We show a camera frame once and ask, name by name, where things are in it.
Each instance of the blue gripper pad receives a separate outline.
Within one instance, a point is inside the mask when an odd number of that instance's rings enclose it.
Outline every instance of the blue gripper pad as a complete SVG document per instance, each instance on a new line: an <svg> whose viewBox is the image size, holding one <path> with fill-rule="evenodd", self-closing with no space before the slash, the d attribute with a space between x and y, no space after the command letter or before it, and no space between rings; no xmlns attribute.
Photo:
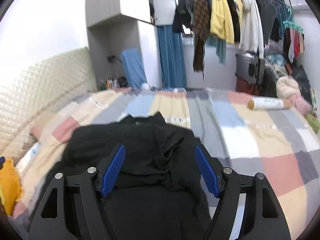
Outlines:
<svg viewBox="0 0 320 240"><path fill-rule="evenodd" d="M209 192L212 193L216 198L219 197L220 190L218 189L217 176L199 146L196 146L195 157L196 163L198 164L199 170Z"/></svg>
<svg viewBox="0 0 320 240"><path fill-rule="evenodd" d="M107 196L113 189L116 179L119 175L120 169L125 159L125 148L121 145L111 161L106 173L103 175L103 182L101 187L101 195L103 198Z"/></svg>

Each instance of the silver suitcase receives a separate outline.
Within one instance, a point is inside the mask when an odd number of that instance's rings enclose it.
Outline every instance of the silver suitcase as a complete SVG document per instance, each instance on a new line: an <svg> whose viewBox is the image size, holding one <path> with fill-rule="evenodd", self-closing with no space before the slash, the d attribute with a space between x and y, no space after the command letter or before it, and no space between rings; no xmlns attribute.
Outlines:
<svg viewBox="0 0 320 240"><path fill-rule="evenodd" d="M263 82L265 60L249 53L236 54L236 76L246 80L249 85L261 85Z"/></svg>

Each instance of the white hoodie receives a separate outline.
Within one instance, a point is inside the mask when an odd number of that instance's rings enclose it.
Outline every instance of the white hoodie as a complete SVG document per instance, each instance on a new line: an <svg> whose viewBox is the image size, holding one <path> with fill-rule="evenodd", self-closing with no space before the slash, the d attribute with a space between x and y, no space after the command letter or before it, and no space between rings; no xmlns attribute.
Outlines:
<svg viewBox="0 0 320 240"><path fill-rule="evenodd" d="M242 51L257 52L259 48L259 58L263 58L263 32L257 2L256 0L242 0L242 4Z"/></svg>

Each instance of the checkered bedspread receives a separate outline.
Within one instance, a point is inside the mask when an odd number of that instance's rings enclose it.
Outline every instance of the checkered bedspread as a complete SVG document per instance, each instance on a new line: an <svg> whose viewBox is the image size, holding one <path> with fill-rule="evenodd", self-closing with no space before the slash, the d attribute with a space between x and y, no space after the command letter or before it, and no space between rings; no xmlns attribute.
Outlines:
<svg viewBox="0 0 320 240"><path fill-rule="evenodd" d="M191 129L209 153L239 174L264 173L286 216L292 239L310 222L320 205L320 142L295 110L252 111L251 97L223 90L107 90L74 99L56 113L55 122L24 172L25 194L14 217L29 214L46 173L57 162L79 126L107 124L124 116L149 116L160 111L167 123ZM207 193L210 214L217 200ZM241 226L245 196L241 196L231 239Z"/></svg>

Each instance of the pink pillow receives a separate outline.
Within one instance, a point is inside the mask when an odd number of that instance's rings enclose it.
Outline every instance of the pink pillow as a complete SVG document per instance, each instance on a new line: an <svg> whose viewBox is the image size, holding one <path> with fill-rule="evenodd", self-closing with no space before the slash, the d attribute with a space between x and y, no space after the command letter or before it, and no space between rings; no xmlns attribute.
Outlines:
<svg viewBox="0 0 320 240"><path fill-rule="evenodd" d="M303 116L306 116L308 113L312 113L311 105L304 100L302 96L293 94L292 96L288 97L288 100Z"/></svg>

